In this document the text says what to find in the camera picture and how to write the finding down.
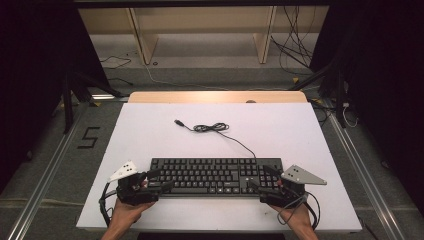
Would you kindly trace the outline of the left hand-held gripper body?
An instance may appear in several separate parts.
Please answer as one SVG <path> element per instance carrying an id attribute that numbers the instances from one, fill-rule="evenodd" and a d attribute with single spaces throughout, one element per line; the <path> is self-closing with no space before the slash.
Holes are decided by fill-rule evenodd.
<path id="1" fill-rule="evenodd" d="M 147 172 L 139 172 L 134 162 L 128 160 L 108 178 L 108 182 L 118 182 L 116 194 L 122 203 L 136 206 L 156 202 L 159 200 L 160 188 L 142 186 L 145 180 L 151 180 L 147 178 Z"/>

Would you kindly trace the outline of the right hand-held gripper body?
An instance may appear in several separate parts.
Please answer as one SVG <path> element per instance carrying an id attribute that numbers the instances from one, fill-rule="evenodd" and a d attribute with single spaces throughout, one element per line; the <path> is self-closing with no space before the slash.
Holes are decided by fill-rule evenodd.
<path id="1" fill-rule="evenodd" d="M 327 184 L 326 180 L 297 165 L 292 165 L 287 170 L 280 171 L 281 177 L 279 179 L 267 174 L 271 177 L 271 182 L 276 183 L 277 186 L 263 187 L 265 193 L 259 194 L 259 199 L 262 203 L 282 208 L 295 208 L 307 198 L 306 184 Z"/>

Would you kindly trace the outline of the black computer keyboard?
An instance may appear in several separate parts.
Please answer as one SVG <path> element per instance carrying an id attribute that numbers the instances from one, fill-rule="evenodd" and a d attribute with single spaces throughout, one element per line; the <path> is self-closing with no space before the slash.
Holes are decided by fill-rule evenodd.
<path id="1" fill-rule="evenodd" d="M 248 185 L 255 181 L 260 187 L 277 188 L 276 174 L 265 167 L 283 170 L 280 158 L 153 158 L 151 170 L 160 175 L 151 179 L 149 187 L 172 181 L 166 197 L 253 197 Z"/>

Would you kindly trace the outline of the person's left hand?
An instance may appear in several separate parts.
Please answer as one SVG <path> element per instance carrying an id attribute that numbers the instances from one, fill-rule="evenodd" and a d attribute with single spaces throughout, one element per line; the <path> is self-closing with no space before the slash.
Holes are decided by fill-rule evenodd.
<path id="1" fill-rule="evenodd" d="M 142 213 L 145 210 L 149 209 L 153 205 L 154 202 L 149 202 L 133 206 L 126 203 L 122 203 L 119 199 L 117 199 L 111 217 L 111 222 L 119 224 L 127 223 L 132 225 L 141 218 Z"/>

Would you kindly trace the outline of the person's right hand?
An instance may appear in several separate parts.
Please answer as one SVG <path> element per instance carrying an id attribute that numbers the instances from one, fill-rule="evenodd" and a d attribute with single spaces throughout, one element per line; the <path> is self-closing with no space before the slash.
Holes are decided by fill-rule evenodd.
<path id="1" fill-rule="evenodd" d="M 304 230 L 312 227 L 309 211 L 304 204 L 293 209 L 286 209 L 271 205 L 277 212 L 277 221 L 282 225 L 288 225 L 291 230 Z"/>

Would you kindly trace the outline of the white table board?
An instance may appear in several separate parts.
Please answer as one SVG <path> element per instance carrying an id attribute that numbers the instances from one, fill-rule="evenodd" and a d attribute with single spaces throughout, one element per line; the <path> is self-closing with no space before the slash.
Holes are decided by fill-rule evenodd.
<path id="1" fill-rule="evenodd" d="M 327 181 L 308 186 L 320 211 L 320 232 L 358 232 L 361 225 L 315 113 L 308 103 L 143 104 L 123 106 L 78 227 L 100 230 L 98 200 L 126 161 L 139 170 L 153 158 L 271 157 Z M 282 232 L 276 213 L 258 198 L 161 198 L 135 229 L 143 232 Z"/>

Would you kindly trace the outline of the short silver metal bar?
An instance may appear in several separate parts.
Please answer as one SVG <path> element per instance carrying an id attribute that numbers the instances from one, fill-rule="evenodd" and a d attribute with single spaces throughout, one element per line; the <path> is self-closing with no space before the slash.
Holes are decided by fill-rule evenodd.
<path id="1" fill-rule="evenodd" d="M 128 101 L 129 97 L 128 96 L 124 96 L 124 97 L 117 97 L 111 94 L 93 94 L 92 95 L 92 100 L 95 101 Z"/>

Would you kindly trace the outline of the wooden table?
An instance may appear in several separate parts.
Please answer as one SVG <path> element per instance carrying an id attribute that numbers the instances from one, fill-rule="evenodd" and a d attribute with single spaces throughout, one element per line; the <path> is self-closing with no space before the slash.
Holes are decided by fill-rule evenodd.
<path id="1" fill-rule="evenodd" d="M 306 103 L 300 91 L 139 91 L 129 103 Z"/>

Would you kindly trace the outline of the black metal stand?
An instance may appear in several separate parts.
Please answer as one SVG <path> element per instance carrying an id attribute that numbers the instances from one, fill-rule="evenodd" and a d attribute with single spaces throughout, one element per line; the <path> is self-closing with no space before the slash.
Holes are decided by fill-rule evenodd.
<path id="1" fill-rule="evenodd" d="M 345 103 L 345 90 L 344 90 L 344 74 L 340 67 L 340 64 L 337 62 L 330 62 L 327 66 L 321 70 L 313 73 L 311 76 L 307 77 L 304 81 L 295 84 L 293 87 L 289 88 L 289 91 L 300 91 L 304 87 L 312 84 L 317 80 L 322 80 L 318 93 L 321 97 L 329 97 L 331 94 L 335 95 L 336 98 L 336 119 L 339 122 L 342 128 L 346 127 L 346 123 L 343 116 Z"/>
<path id="2" fill-rule="evenodd" d="M 68 72 L 62 80 L 62 97 L 65 110 L 64 133 L 68 133 L 74 123 L 71 94 L 74 94 L 80 102 L 90 102 L 92 94 L 88 90 L 89 87 L 98 88 L 117 98 L 128 97 L 128 94 L 113 89 L 108 80 L 101 82 L 82 72 Z"/>

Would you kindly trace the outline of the beige wooden shelf unit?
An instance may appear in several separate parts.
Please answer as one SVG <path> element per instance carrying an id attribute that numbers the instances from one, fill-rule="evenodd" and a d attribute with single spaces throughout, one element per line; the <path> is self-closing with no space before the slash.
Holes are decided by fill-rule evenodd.
<path id="1" fill-rule="evenodd" d="M 90 34 L 131 34 L 148 64 L 161 34 L 249 33 L 258 61 L 267 61 L 273 33 L 321 31 L 327 6 L 168 7 L 81 9 Z"/>

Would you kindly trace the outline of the black curtain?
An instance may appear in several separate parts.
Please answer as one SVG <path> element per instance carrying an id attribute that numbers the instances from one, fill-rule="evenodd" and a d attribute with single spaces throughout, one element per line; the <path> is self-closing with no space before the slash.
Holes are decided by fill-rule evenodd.
<path id="1" fill-rule="evenodd" d="M 311 68 L 343 40 L 348 96 L 424 216 L 424 0 L 330 0 Z"/>
<path id="2" fill-rule="evenodd" d="M 49 121 L 63 82 L 109 82 L 73 0 L 0 0 L 0 193 Z"/>

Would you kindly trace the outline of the aluminium floor rail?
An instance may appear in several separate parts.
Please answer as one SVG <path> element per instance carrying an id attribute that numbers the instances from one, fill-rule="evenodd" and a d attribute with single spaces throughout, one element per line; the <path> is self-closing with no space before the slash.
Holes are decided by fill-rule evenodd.
<path id="1" fill-rule="evenodd" d="M 345 150 L 353 169 L 359 178 L 362 187 L 380 220 L 390 240 L 405 240 L 405 235 L 389 205 L 385 201 L 381 191 L 378 189 L 370 171 L 365 166 L 356 146 L 354 145 L 347 130 L 338 122 L 336 114 L 330 114 L 330 122 Z"/>
<path id="2" fill-rule="evenodd" d="M 87 109 L 87 103 L 72 107 L 73 124 L 67 133 L 64 132 L 65 110 L 58 107 L 53 112 L 47 128 L 30 151 L 31 159 L 18 168 L 0 194 L 0 210 L 10 214 L 6 216 L 7 226 L 1 239 L 24 239 Z"/>

